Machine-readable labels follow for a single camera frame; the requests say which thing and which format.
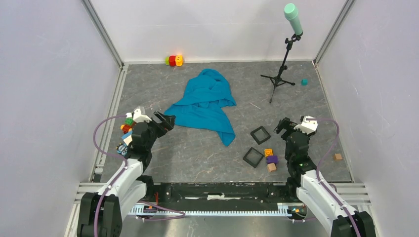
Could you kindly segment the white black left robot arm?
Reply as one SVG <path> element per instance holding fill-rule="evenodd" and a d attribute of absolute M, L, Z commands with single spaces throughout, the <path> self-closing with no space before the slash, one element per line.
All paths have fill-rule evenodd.
<path fill-rule="evenodd" d="M 125 115 L 127 129 L 116 155 L 122 164 L 111 179 L 97 191 L 81 198 L 76 235 L 78 237 L 118 237 L 123 220 L 139 200 L 150 201 L 155 196 L 153 179 L 143 174 L 148 167 L 151 149 L 175 125 L 174 115 L 154 112 L 158 121 L 138 107 Z"/>

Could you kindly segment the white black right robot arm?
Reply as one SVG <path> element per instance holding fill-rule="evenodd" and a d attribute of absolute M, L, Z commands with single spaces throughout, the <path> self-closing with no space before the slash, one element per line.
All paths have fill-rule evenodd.
<path fill-rule="evenodd" d="M 317 132 L 318 120 L 303 116 L 300 121 L 296 123 L 283 118 L 274 129 L 286 143 L 284 157 L 290 174 L 286 197 L 303 202 L 331 237 L 375 237 L 372 216 L 356 210 L 341 198 L 308 154 L 309 141 Z"/>

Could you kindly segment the teal blue cloth garment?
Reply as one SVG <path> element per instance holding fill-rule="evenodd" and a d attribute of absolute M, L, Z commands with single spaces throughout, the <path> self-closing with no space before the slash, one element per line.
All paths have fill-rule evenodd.
<path fill-rule="evenodd" d="M 223 108 L 236 105 L 228 80 L 214 69 L 204 69 L 188 80 L 183 97 L 164 114 L 175 116 L 175 125 L 214 131 L 229 146 L 236 135 Z"/>

